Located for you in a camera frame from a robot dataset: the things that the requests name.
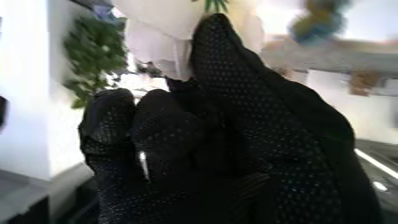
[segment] white wall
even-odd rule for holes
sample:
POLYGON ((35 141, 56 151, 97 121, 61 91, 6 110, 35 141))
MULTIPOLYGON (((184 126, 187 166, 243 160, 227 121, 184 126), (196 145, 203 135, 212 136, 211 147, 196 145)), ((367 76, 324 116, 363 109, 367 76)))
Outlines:
POLYGON ((0 133, 0 169, 49 178, 45 0, 3 1, 0 94, 8 99, 0 133))
POLYGON ((344 74, 308 71, 307 86, 346 116, 356 138, 398 144, 398 97, 349 95, 347 80, 344 74))
POLYGON ((65 0, 3 1, 0 95, 8 100, 0 133, 0 170, 49 180, 81 161, 81 111, 61 87, 70 74, 61 42, 72 18, 88 11, 65 0))
MULTIPOLYGON (((303 0, 262 0, 257 8, 267 34, 287 34, 287 27, 294 18, 303 14, 303 0)), ((353 0, 344 12, 346 30, 342 39, 383 41, 398 35, 398 1, 353 0)))
POLYGON ((88 16, 88 10, 70 1, 49 0, 49 116, 47 116, 47 152, 49 175, 54 177, 83 162, 77 142, 77 123, 81 110, 70 110, 72 95, 61 87, 63 78, 70 75, 63 55, 63 38, 72 28, 72 20, 88 16))
POLYGON ((0 0, 0 17, 3 16, 4 12, 4 0, 0 0))

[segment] green plant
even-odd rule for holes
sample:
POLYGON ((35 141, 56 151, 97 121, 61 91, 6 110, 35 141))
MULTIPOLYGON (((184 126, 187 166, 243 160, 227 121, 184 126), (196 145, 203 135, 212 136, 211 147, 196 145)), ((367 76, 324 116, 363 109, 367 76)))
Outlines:
POLYGON ((227 12, 227 3, 228 3, 228 0, 205 0, 205 12, 211 11, 211 7, 214 9, 214 12, 227 12))
POLYGON ((84 17, 74 20, 74 28, 63 41, 74 73, 74 78, 65 80, 63 86, 76 95, 70 105, 74 109, 84 107, 97 91, 115 87, 106 82, 106 74, 127 66, 122 29, 122 23, 111 24, 84 17))

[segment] black glove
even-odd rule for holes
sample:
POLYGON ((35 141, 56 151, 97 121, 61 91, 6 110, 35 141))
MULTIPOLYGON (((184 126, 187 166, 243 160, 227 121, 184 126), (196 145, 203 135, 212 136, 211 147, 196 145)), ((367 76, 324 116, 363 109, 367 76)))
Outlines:
POLYGON ((122 89, 86 107, 99 222, 379 223, 346 119, 262 66, 223 15, 198 26, 191 67, 195 81, 168 80, 136 107, 122 89))

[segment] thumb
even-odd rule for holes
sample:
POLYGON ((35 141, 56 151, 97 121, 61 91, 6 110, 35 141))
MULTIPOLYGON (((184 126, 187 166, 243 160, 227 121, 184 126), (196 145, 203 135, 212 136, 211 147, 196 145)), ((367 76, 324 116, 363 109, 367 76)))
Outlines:
POLYGON ((136 184, 141 177, 127 137, 132 112, 132 95, 125 89, 106 90, 95 94, 84 109, 77 132, 79 149, 93 171, 99 195, 106 189, 113 196, 122 196, 122 189, 136 184))

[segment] textured glove fabric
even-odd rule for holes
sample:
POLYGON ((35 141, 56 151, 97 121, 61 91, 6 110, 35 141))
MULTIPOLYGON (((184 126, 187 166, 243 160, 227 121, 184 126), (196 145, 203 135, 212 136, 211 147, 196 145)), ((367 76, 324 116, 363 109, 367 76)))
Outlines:
POLYGON ((86 106, 99 223, 379 223, 346 119, 264 67, 223 15, 196 28, 191 68, 138 105, 118 89, 86 106))
POLYGON ((264 67, 223 15, 211 16, 198 26, 191 66, 225 113, 230 146, 248 155, 244 167, 260 172, 271 167, 266 220, 285 224, 379 223, 346 119, 314 91, 264 67))
POLYGON ((79 138, 99 186, 99 223, 246 223, 267 176, 228 174, 218 123, 182 110, 164 91, 148 92, 136 107, 127 90, 100 92, 79 138))

